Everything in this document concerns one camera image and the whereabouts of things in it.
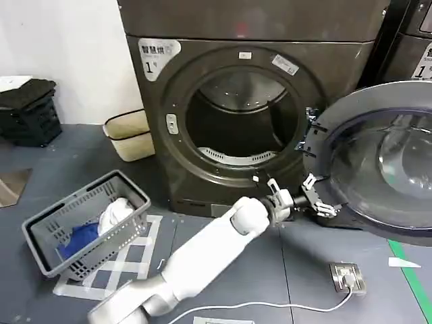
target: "plastic basket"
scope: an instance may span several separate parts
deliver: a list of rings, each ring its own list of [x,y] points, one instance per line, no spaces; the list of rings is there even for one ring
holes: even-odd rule
[[[108,119],[103,131],[113,143],[118,155],[126,162],[155,154],[144,109]]]
[[[67,244],[72,228],[99,220],[107,206],[119,197],[135,211],[82,250],[63,260],[59,244]],[[22,224],[26,241],[42,273],[54,277],[64,272],[80,281],[109,260],[145,230],[148,196],[122,172],[115,170],[27,219]]]

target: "black crate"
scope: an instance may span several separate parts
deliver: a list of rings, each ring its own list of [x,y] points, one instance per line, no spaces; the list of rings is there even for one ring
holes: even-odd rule
[[[59,118],[55,111],[54,90],[36,100],[23,97],[15,107],[0,107],[0,135],[19,146],[47,146],[61,133]]]

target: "white cable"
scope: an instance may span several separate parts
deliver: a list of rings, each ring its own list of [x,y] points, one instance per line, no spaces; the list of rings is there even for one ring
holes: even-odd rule
[[[276,307],[276,308],[292,307],[292,308],[307,309],[308,311],[328,313],[331,311],[335,311],[336,309],[342,307],[347,301],[349,301],[349,299],[352,296],[352,288],[348,287],[348,289],[350,291],[348,293],[348,295],[339,304],[337,304],[336,306],[331,307],[331,308],[315,308],[315,307],[298,305],[298,304],[272,304],[270,302],[244,302],[243,304],[237,304],[237,305],[232,305],[232,306],[201,306],[201,307],[196,307],[196,308],[192,308],[190,310],[187,310],[183,314],[180,314],[179,316],[177,316],[175,319],[173,319],[168,324],[174,324],[176,321],[178,321],[182,317],[185,317],[186,315],[189,315],[190,313],[193,313],[196,311],[205,311],[208,309],[236,309],[236,308],[240,308],[240,307],[253,306],[253,305],[261,305],[261,306]]]

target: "floor socket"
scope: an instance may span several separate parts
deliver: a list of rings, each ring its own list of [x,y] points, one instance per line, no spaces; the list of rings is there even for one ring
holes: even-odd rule
[[[353,294],[365,295],[366,284],[363,280],[362,273],[355,263],[330,263],[331,276],[335,285],[336,292],[348,293],[348,288],[343,284],[342,278],[345,275],[352,275],[355,280]]]

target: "floor tape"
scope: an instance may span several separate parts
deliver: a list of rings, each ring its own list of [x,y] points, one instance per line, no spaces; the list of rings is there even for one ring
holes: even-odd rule
[[[399,242],[389,240],[389,245],[395,257],[406,260],[404,248]],[[423,312],[428,324],[432,324],[432,303],[427,298],[426,291],[423,289],[420,280],[418,279],[415,270],[412,268],[401,268],[406,281],[411,287],[414,297],[417,299],[418,305]]]

